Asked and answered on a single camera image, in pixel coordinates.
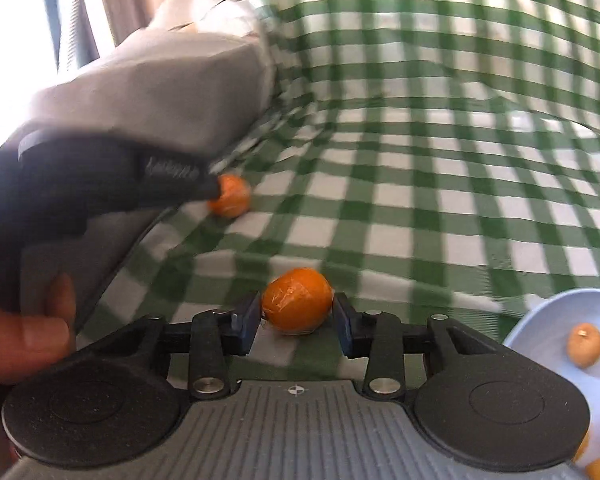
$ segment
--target black plastic part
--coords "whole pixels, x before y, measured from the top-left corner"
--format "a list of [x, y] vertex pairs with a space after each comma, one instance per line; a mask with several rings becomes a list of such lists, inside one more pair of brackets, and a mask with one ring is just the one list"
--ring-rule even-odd
[[[342, 292], [333, 297], [332, 313], [342, 353], [349, 359], [368, 357], [375, 324], [364, 313], [355, 310]], [[434, 350], [433, 336], [426, 326], [403, 323], [401, 330], [403, 353], [424, 354]]]
[[589, 425], [573, 384], [457, 321], [428, 325], [436, 350], [413, 412], [433, 442], [457, 460], [501, 472], [573, 457]]
[[[417, 430], [455, 460], [542, 470], [570, 460], [584, 437], [589, 409], [575, 386], [459, 322], [401, 324], [392, 314], [356, 312], [344, 294], [335, 295], [333, 315], [345, 354], [369, 357], [362, 394], [401, 402]], [[8, 435], [23, 454], [59, 466], [131, 459], [167, 438], [190, 402], [235, 391], [224, 357], [250, 350], [259, 319], [257, 294], [190, 323], [140, 319], [16, 386], [3, 408]], [[189, 353], [188, 391], [164, 379], [176, 352]], [[419, 390], [404, 387], [410, 352], [427, 364]]]
[[160, 377], [163, 325], [138, 320], [14, 388], [2, 420], [18, 451], [85, 468], [129, 460], [159, 443], [180, 415], [176, 390]]
[[28, 135], [0, 150], [0, 307], [18, 312], [20, 253], [84, 234], [88, 219], [218, 197], [206, 161], [121, 140], [115, 132]]
[[[374, 338], [366, 366], [362, 391], [372, 399], [400, 399], [404, 395], [404, 352], [402, 350], [402, 326], [400, 319], [383, 312], [376, 316], [364, 315], [375, 325]], [[400, 387], [394, 392], [379, 393], [373, 390], [371, 382], [376, 379], [397, 381]]]
[[[222, 342], [216, 317], [212, 311], [202, 312], [191, 321], [189, 346], [189, 379], [187, 387], [193, 399], [207, 400], [224, 397], [230, 391], [229, 374], [224, 362]], [[213, 379], [221, 382], [221, 389], [205, 393], [196, 389], [198, 380]]]
[[[232, 392], [224, 356], [247, 354], [259, 321], [259, 294], [189, 323], [143, 317], [14, 387], [2, 407], [5, 430], [21, 454], [60, 467], [136, 457], [173, 431], [191, 401]], [[165, 380], [171, 354], [186, 352], [190, 395]], [[222, 388], [197, 391], [201, 378]]]
[[[423, 435], [456, 460], [502, 472], [543, 469], [570, 460], [587, 431], [589, 408], [573, 384], [457, 321], [400, 324], [391, 314], [356, 312], [344, 294], [335, 295], [333, 316], [343, 353], [369, 357], [362, 393], [403, 400]], [[424, 355], [428, 380], [414, 392], [374, 392], [379, 377], [404, 385], [402, 353]]]

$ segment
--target light blue bowl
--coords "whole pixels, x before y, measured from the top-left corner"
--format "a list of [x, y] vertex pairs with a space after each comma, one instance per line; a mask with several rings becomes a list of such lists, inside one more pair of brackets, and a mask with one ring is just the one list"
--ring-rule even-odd
[[600, 288], [577, 288], [549, 298], [515, 326], [504, 344], [571, 381], [584, 394], [591, 411], [590, 440], [578, 465], [585, 466], [600, 457], [600, 360], [581, 370], [567, 357], [569, 332], [579, 323], [600, 330]]

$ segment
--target green gingham tablecloth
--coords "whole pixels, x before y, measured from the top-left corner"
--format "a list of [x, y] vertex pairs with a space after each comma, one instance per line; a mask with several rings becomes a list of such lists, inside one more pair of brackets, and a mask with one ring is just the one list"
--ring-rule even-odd
[[[276, 98], [226, 161], [253, 186], [146, 236], [87, 323], [230, 306], [293, 267], [359, 310], [443, 312], [498, 339], [600, 287], [600, 0], [251, 0]], [[260, 330], [244, 378], [359, 377], [324, 327]], [[172, 376], [186, 376], [176, 360]]]

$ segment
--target finger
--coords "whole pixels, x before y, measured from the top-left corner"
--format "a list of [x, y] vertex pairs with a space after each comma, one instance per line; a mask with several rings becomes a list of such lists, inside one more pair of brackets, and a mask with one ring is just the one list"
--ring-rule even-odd
[[13, 384], [59, 361], [71, 349], [59, 317], [21, 317], [0, 310], [0, 383]]
[[59, 317], [72, 328], [75, 321], [75, 289], [71, 277], [63, 272], [49, 284], [45, 296], [45, 314]]

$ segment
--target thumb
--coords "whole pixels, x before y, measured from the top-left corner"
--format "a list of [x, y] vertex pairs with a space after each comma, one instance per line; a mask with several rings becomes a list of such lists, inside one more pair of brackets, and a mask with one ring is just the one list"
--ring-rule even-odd
[[71, 348], [67, 323], [59, 317], [0, 310], [0, 383], [12, 384], [59, 361]]

